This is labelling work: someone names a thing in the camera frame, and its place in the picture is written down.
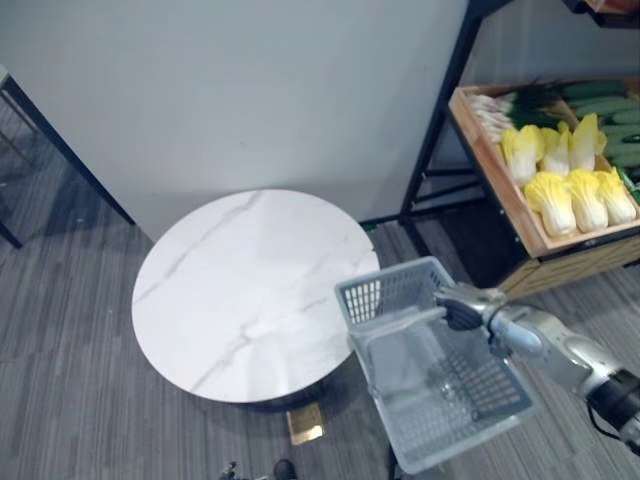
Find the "wooden crate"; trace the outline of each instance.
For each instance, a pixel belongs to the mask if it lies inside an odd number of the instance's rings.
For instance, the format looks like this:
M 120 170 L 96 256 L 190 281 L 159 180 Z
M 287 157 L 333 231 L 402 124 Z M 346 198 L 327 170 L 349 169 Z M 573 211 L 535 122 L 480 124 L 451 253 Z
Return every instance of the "wooden crate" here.
M 640 0 L 585 0 L 594 12 L 629 15 L 640 10 Z
M 622 266 L 640 258 L 640 237 L 630 237 L 600 247 L 562 255 L 553 260 L 530 259 L 499 286 L 509 299 Z
M 629 84 L 636 85 L 637 79 L 630 81 Z M 470 94 L 497 96 L 512 88 L 512 86 L 458 87 L 449 102 L 449 108 L 473 151 L 480 169 L 531 258 L 557 253 L 601 237 L 640 227 L 640 206 L 629 195 L 638 212 L 638 217 L 633 222 L 610 226 L 597 232 L 576 231 L 562 237 L 547 235 L 540 215 L 529 208 L 522 191 L 513 182 L 500 146 L 489 140 L 469 102 Z M 558 102 L 557 110 L 565 116 L 572 127 L 577 124 L 577 118 L 566 103 Z M 609 171 L 611 165 L 606 158 L 599 156 L 596 159 L 596 169 Z

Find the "yellow cabbage leaf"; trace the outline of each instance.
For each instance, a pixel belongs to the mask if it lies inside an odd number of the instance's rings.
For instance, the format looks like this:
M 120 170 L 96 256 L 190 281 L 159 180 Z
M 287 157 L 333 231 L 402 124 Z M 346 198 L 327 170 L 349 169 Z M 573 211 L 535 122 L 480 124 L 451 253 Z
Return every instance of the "yellow cabbage leaf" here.
M 600 181 L 594 172 L 584 169 L 569 173 L 571 200 L 576 222 L 581 232 L 592 232 L 606 228 L 609 219 L 607 208 L 600 196 Z
M 518 186 L 526 184 L 536 174 L 536 163 L 544 154 L 540 129 L 535 125 L 525 125 L 520 131 L 505 130 L 501 145 L 514 182 Z
M 569 132 L 568 125 L 566 128 L 558 125 L 558 129 L 559 131 L 552 128 L 542 128 L 540 130 L 544 141 L 544 157 L 541 162 L 541 170 L 567 175 L 569 173 L 569 137 L 571 132 Z
M 598 130 L 598 116 L 595 113 L 585 115 L 569 143 L 571 169 L 592 171 L 596 165 L 596 155 L 601 155 L 606 145 L 606 135 Z
M 565 235 L 576 229 L 571 193 L 566 178 L 558 173 L 538 172 L 524 187 L 524 196 L 534 212 L 540 213 L 549 236 Z
M 599 193 L 607 207 L 609 224 L 620 225 L 635 220 L 636 207 L 629 198 L 618 172 L 613 169 L 610 172 L 595 172 L 595 175 L 600 182 Z

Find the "black table leg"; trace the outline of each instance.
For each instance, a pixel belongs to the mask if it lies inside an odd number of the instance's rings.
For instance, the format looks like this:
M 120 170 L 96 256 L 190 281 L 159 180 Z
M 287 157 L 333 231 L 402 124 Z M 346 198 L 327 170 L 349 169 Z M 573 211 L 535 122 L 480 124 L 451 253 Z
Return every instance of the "black table leg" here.
M 13 233 L 11 233 L 6 225 L 2 222 L 0 222 L 0 235 L 2 235 L 2 237 L 7 242 L 13 245 L 14 248 L 22 248 L 22 243 L 20 243 L 20 241 L 13 236 Z
M 396 454 L 393 453 L 393 448 L 389 444 L 389 453 L 387 457 L 387 467 L 389 469 L 389 480 L 396 480 L 396 467 L 398 466 L 398 459 Z
M 100 181 L 91 173 L 91 170 L 82 163 L 78 156 L 71 150 L 71 147 L 67 145 L 62 137 L 56 132 L 53 126 L 47 121 L 47 119 L 40 113 L 40 110 L 33 104 L 26 93 L 22 91 L 16 81 L 9 76 L 2 89 L 9 94 L 11 99 L 22 109 L 22 111 L 31 119 L 31 121 L 38 127 L 40 132 L 49 140 L 54 147 L 67 159 L 69 164 L 89 182 L 89 185 L 100 195 L 116 212 L 120 214 L 131 225 L 135 225 L 133 219 L 129 214 L 120 206 L 115 198 L 107 191 Z

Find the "gold floor plate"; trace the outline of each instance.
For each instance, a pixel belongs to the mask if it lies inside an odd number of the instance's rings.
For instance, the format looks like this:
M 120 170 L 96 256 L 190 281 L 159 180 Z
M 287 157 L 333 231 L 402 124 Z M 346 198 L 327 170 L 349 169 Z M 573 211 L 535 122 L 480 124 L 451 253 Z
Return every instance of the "gold floor plate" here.
M 322 411 L 318 403 L 287 412 L 292 445 L 301 445 L 324 435 Z

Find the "wooden tray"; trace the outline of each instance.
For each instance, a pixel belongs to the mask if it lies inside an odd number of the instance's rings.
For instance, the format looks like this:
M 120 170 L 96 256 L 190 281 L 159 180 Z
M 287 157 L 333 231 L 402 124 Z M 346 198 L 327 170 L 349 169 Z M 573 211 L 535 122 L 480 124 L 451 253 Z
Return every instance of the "wooden tray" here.
M 627 83 L 631 89 L 634 89 L 638 84 L 638 79 L 630 79 Z M 489 140 L 489 136 L 482 128 L 480 120 L 469 102 L 470 94 L 498 96 L 512 88 L 513 86 L 458 87 L 451 97 L 449 109 L 529 255 L 532 258 L 538 258 L 606 235 L 640 227 L 640 206 L 629 194 L 629 198 L 631 198 L 638 213 L 636 220 L 623 225 L 607 227 L 597 232 L 580 233 L 576 231 L 562 237 L 550 237 L 547 235 L 540 215 L 529 208 L 523 193 L 513 182 L 505 164 L 500 145 L 493 144 Z M 578 119 L 565 102 L 558 102 L 557 110 L 566 117 L 566 121 L 572 128 L 575 127 Z M 610 171 L 611 165 L 605 157 L 598 156 L 596 158 L 596 170 Z
M 629 15 L 640 9 L 640 0 L 585 0 L 594 12 Z

